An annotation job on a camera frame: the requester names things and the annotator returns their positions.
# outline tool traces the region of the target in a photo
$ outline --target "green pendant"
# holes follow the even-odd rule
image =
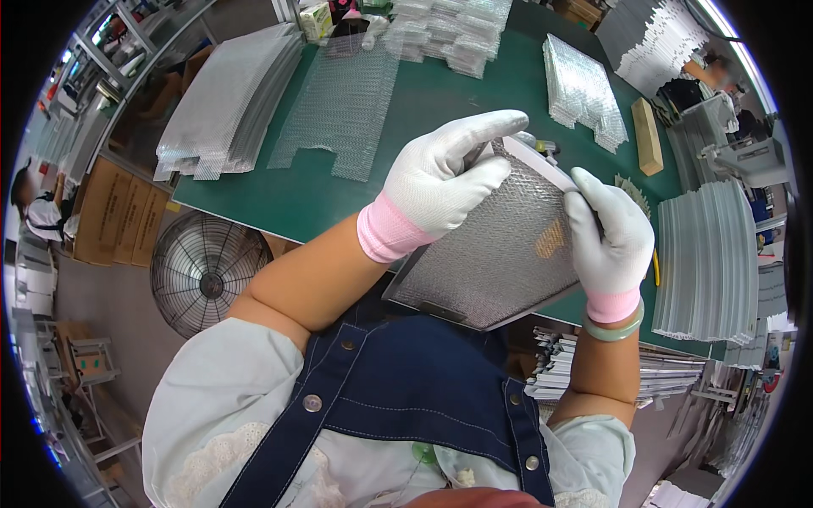
[[[424,464],[437,463],[435,447],[429,443],[421,443],[419,441],[412,443],[412,456],[415,457],[415,460]]]

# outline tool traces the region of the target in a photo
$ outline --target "green workbench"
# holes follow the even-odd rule
[[[680,195],[680,182],[672,147],[659,125],[664,169],[646,176],[638,168],[637,146],[630,106],[641,95],[611,69],[607,75],[626,123],[629,142],[613,155],[593,141],[583,125],[569,129],[548,115],[548,94],[542,42],[547,33],[576,47],[608,67],[598,39],[587,30],[535,3],[517,1],[502,35],[498,57],[486,65],[485,78],[476,80],[452,72],[446,63],[426,58],[423,63],[401,62],[389,104],[384,130],[367,183],[330,175],[334,154],[325,150],[299,150],[292,166],[266,169],[282,125],[305,79],[316,48],[308,46],[285,91],[260,150],[257,166],[244,174],[223,174],[220,180],[180,179],[173,200],[265,232],[304,243],[375,199],[384,185],[392,162],[410,140],[445,122],[484,111],[518,109],[530,117],[528,131],[539,139],[555,141],[562,148],[559,166],[581,166],[604,183],[612,184],[616,173],[630,177],[643,191],[652,208],[652,224],[658,235],[657,204]],[[641,285],[648,309],[654,309],[652,268]],[[574,293],[539,309],[538,314],[573,324],[581,323],[585,294]],[[641,326],[641,341],[706,357],[709,345],[675,341],[651,331],[652,312]]]

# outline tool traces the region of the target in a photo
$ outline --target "fluorescent light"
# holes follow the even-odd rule
[[[698,5],[706,12],[706,14],[711,18],[711,21],[717,26],[717,29],[725,35],[726,37],[735,37],[739,38],[740,36],[737,35],[737,32],[725,19],[723,13],[720,12],[720,9],[717,8],[711,0],[695,0]],[[763,108],[765,108],[766,114],[771,114],[776,112],[776,103],[773,100],[773,96],[771,95],[771,90],[767,86],[767,82],[765,78],[763,78],[762,72],[759,71],[757,64],[754,62],[754,58],[751,56],[751,53],[746,48],[746,45],[742,44],[741,42],[729,42],[731,44],[731,49],[734,50],[734,53],[737,55],[737,58],[740,59],[740,63],[746,69],[746,74],[751,79],[751,83],[754,84],[754,91],[756,91],[757,95],[759,96],[759,101],[763,104]]]

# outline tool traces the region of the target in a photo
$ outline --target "shirt sleeve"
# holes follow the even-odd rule
[[[153,504],[171,504],[169,482],[212,438],[251,426],[263,427],[262,436],[288,403],[302,364],[288,337],[235,318],[184,344],[155,389],[144,425],[144,490]],[[235,467],[240,458],[217,463]],[[198,480],[199,487],[207,483]]]
[[[635,460],[635,440],[619,419],[580,416],[552,428],[542,424],[540,430],[548,448],[550,483],[557,506],[570,505],[564,498],[567,496],[590,497],[591,489],[606,496],[610,506],[618,506]]]

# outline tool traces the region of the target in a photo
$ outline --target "white glove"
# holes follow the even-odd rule
[[[602,184],[580,167],[572,169],[571,177],[581,193],[566,193],[564,206],[572,231],[573,266],[587,293],[587,315],[595,323],[614,323],[638,307],[639,286],[655,243],[652,225],[618,187]]]
[[[391,263],[462,224],[511,173],[507,160],[490,157],[457,176],[463,156],[526,125],[528,116],[522,111],[492,111],[454,120],[407,143],[384,189],[359,213],[356,230],[365,254]]]

